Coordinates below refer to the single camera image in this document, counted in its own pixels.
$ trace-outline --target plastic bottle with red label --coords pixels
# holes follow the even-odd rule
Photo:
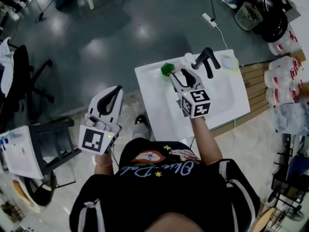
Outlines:
[[[264,72],[264,82],[268,88],[286,88],[288,89],[297,75],[297,71],[286,69],[272,69]]]
[[[280,59],[270,62],[268,67],[270,70],[278,69],[278,68],[290,70],[290,71],[294,69],[296,72],[298,72],[299,70],[303,70],[303,67],[301,65],[301,61],[299,60],[299,58],[297,57],[291,58],[289,56],[284,56]]]
[[[296,97],[301,92],[301,84],[302,82],[299,84],[292,82],[289,89],[268,88],[266,90],[266,100],[271,106],[295,103]]]
[[[281,39],[274,43],[268,43],[268,46],[271,53],[276,56],[279,54],[284,55],[301,48],[290,24]]]

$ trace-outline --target chair wheel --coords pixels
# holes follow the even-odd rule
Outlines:
[[[53,62],[49,59],[49,60],[47,60],[46,64],[47,64],[48,66],[52,66],[52,65],[53,65]]]
[[[54,98],[54,97],[50,97],[50,98],[48,98],[48,101],[49,101],[50,103],[54,103],[55,98]]]

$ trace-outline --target white cable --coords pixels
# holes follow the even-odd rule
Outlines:
[[[234,145],[233,145],[233,150],[232,150],[232,158],[234,156],[235,144],[236,144],[236,120],[234,119]]]
[[[220,32],[223,43],[224,43],[226,49],[228,50],[227,45],[226,45],[225,40],[224,40],[224,37],[223,37],[223,34],[221,33],[220,29],[217,26],[216,26],[216,29],[218,29],[218,31]],[[233,145],[233,149],[232,149],[232,158],[234,156],[235,145],[236,145],[236,120],[234,119],[234,145]]]
[[[111,151],[111,155],[112,155],[113,159],[115,160],[117,166],[119,167],[119,164],[118,164],[116,157],[115,157],[114,145],[110,148],[110,151]]]
[[[227,48],[227,46],[226,46],[226,43],[225,43],[225,40],[224,40],[224,38],[223,38],[223,34],[221,33],[220,29],[219,29],[217,26],[216,26],[216,29],[218,29],[218,31],[220,32],[221,37],[222,37],[222,40],[223,40],[223,43],[224,43],[226,49],[228,50],[228,48]]]

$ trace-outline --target basket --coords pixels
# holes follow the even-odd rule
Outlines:
[[[261,13],[252,7],[252,4],[244,2],[235,15],[237,24],[244,30],[250,31],[263,21]]]

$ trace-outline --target plastic bag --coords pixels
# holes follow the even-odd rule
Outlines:
[[[295,103],[278,105],[276,114],[276,130],[279,133],[309,136],[309,105]]]

